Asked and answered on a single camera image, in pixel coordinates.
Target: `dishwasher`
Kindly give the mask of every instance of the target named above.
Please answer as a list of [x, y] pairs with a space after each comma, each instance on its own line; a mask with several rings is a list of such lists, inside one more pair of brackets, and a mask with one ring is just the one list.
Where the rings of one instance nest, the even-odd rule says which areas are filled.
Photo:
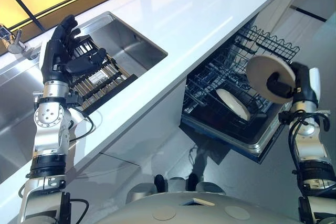
[[[258, 29], [252, 22], [188, 74], [181, 122], [261, 163], [284, 128], [278, 113], [288, 110], [290, 103], [275, 104], [261, 97], [248, 83], [247, 62], [255, 55], [273, 55], [290, 62], [300, 48]], [[234, 112], [217, 90], [234, 97], [248, 117]]]

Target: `white plate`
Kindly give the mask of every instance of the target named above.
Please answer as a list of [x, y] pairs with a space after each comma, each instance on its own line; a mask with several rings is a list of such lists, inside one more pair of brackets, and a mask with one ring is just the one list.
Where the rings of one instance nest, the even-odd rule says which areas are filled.
[[274, 72], [279, 73], [279, 81], [295, 88], [295, 74], [286, 62], [270, 55], [256, 55], [252, 57], [246, 67], [248, 82], [265, 99], [284, 104], [290, 102], [292, 98], [283, 98], [273, 94], [267, 88], [267, 80]]
[[251, 118], [250, 112], [248, 112], [247, 108], [230, 92], [225, 89], [217, 89], [216, 93], [221, 98], [221, 100], [240, 118], [249, 121]]

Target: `sink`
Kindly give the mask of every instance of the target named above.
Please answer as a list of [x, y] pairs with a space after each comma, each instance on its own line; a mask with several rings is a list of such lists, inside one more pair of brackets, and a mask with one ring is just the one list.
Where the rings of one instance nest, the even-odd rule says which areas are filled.
[[[79, 36], [90, 35], [130, 75], [143, 75], [167, 56], [164, 50], [110, 12], [78, 28], [81, 29]], [[0, 69], [0, 88], [1, 183], [32, 156], [36, 133], [32, 93], [43, 89], [38, 57], [22, 59]]]
[[167, 56], [167, 52], [110, 12], [105, 12], [78, 28], [81, 30], [79, 36], [90, 35], [120, 67], [137, 77]]

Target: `wire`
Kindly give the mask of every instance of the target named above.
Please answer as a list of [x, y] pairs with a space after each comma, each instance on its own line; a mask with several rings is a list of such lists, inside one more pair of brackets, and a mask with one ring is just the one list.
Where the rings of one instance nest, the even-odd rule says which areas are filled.
[[69, 127], [68, 127], [68, 130], [71, 129], [71, 128], [73, 127], [73, 124], [74, 124], [73, 120], [70, 120], [70, 125], [69, 125]]
[[18, 192], [19, 197], [20, 197], [21, 199], [23, 199], [22, 190], [25, 188], [25, 184], [26, 184], [26, 183], [24, 183], [24, 184], [22, 185], [22, 187], [19, 189], [19, 192]]
[[79, 217], [78, 221], [76, 222], [76, 224], [79, 224], [89, 209], [89, 202], [85, 199], [70, 199], [70, 202], [83, 202], [86, 205], [82, 215]]
[[71, 107], [71, 108], [74, 109], [74, 110], [76, 110], [76, 111], [78, 111], [79, 113], [81, 113], [81, 114], [84, 116], [84, 118], [87, 118], [87, 119], [89, 120], [89, 122], [91, 123], [91, 128], [90, 128], [89, 131], [88, 131], [87, 133], [85, 133], [84, 135], [79, 136], [79, 137], [74, 138], [74, 139], [71, 139], [71, 140], [69, 141], [70, 143], [73, 142], [73, 141], [79, 140], [79, 139], [81, 139], [81, 138], [83, 138], [83, 137], [86, 137], [87, 135], [90, 135], [90, 134], [92, 133], [92, 131], [93, 131], [94, 126], [95, 126], [94, 123], [93, 123], [93, 121], [92, 121], [92, 119], [89, 117], [89, 115], [88, 115], [87, 113], [85, 113], [84, 111], [81, 111], [80, 109], [75, 108], [75, 107]]
[[189, 150], [189, 162], [191, 163], [192, 166], [195, 165], [194, 163], [194, 159], [193, 159], [193, 156], [191, 155], [191, 153], [193, 152], [194, 149], [197, 149], [197, 145], [194, 145], [190, 150]]
[[[299, 167], [299, 161], [296, 159], [296, 156], [294, 154], [294, 144], [295, 144], [296, 136], [297, 136], [297, 134], [298, 134], [301, 126], [302, 125], [308, 125], [308, 122], [306, 122], [305, 119], [307, 119], [307, 118], [315, 118], [316, 116], [317, 117], [320, 116], [320, 117], [323, 118], [323, 128], [324, 128], [324, 130], [328, 131], [329, 128], [330, 128], [330, 120], [329, 120], [329, 118], [326, 115], [324, 115], [322, 113], [306, 113], [305, 111], [302, 111], [302, 110], [296, 111], [294, 113], [294, 116], [298, 117], [298, 119], [295, 121], [295, 123], [292, 125], [292, 127], [289, 130], [288, 145], [289, 145], [289, 150], [290, 150], [291, 157], [292, 157], [293, 162], [295, 164], [296, 174], [299, 176], [299, 174], [300, 174], [300, 167]], [[319, 191], [318, 193], [314, 194], [314, 196], [319, 196], [321, 194], [324, 194], [324, 193], [332, 190], [335, 187], [336, 187], [336, 184], [328, 187], [327, 189]]]
[[327, 193], [329, 191], [331, 191], [332, 189], [336, 188], [336, 184], [333, 184], [332, 186], [322, 190], [322, 191], [319, 191], [318, 193], [314, 194], [314, 196], [319, 196], [321, 194], [324, 194], [324, 193]]

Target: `cabinet door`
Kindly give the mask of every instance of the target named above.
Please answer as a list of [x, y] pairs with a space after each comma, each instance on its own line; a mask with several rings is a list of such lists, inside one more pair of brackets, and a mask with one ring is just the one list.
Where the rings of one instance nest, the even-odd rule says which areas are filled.
[[185, 80], [171, 90], [104, 153], [140, 165], [180, 124]]
[[[83, 222], [96, 223], [104, 215], [115, 211], [114, 196], [138, 168], [137, 165], [98, 154], [89, 166], [78, 172], [65, 191], [70, 193], [71, 198], [89, 202], [90, 207]], [[71, 208], [71, 224], [74, 224], [83, 213], [85, 204], [72, 202]]]
[[280, 18], [294, 0], [272, 0], [261, 10], [254, 24], [264, 31], [272, 32]]

